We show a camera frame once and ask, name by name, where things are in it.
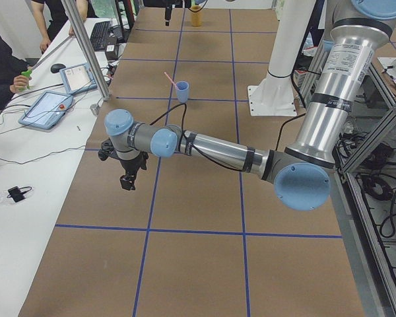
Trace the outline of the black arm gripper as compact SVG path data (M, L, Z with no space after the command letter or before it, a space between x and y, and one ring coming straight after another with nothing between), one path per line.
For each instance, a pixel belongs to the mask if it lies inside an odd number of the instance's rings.
M165 4L164 21L165 21L165 25L169 26L172 17L173 1L165 0L164 4Z

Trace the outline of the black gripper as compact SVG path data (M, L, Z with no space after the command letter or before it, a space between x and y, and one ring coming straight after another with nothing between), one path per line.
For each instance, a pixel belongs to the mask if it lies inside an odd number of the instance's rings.
M125 175L119 178L121 187L124 190L135 190L135 180L139 169L147 170L148 153L140 152L135 158L129 160L120 159L120 163L125 170Z

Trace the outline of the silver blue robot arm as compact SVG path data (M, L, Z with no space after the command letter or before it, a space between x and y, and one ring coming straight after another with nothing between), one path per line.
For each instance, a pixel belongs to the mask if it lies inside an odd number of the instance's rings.
M262 73L255 48L273 46L274 14L216 9L205 11L204 25L194 28L188 10L175 9L168 26L161 12L141 9L112 85L114 96L102 113L123 108L143 123L174 129L185 119L198 139L211 134L256 149L272 147L283 117L252 116L245 85ZM136 190L128 192L111 162L102 169L106 179L95 203L129 215L150 207L176 217L238 214L242 207L281 210L274 187L247 176L242 166L242 160L222 162L217 152L196 145L191 158L177 152L152 160L139 173Z

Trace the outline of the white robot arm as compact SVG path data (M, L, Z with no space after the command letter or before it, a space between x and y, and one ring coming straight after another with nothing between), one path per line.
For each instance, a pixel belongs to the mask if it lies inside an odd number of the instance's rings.
M285 108L283 90L293 80L293 67L300 42L305 36L304 27L310 19L315 3L289 1L280 20L267 76L249 89L250 111L256 116L291 116L294 108ZM137 168L145 167L148 154L170 157L174 152L188 156L201 155L229 170L258 175L274 185L275 193L283 203L292 206L299 197L313 199L308 207L321 204L330 192L329 177L322 167L298 159L286 151L258 151L252 147L231 143L193 131L182 126L155 127L153 123L136 122L132 115L122 112L122 134L119 149L126 175L135 177Z

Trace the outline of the seated person's hand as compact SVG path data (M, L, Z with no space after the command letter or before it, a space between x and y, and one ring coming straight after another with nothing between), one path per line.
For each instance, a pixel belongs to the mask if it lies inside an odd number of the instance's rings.
M26 80L26 77L23 77L22 75L18 75L13 79L13 84L9 86L9 90L13 94L18 94L24 90L22 90L22 87L24 86L24 82Z

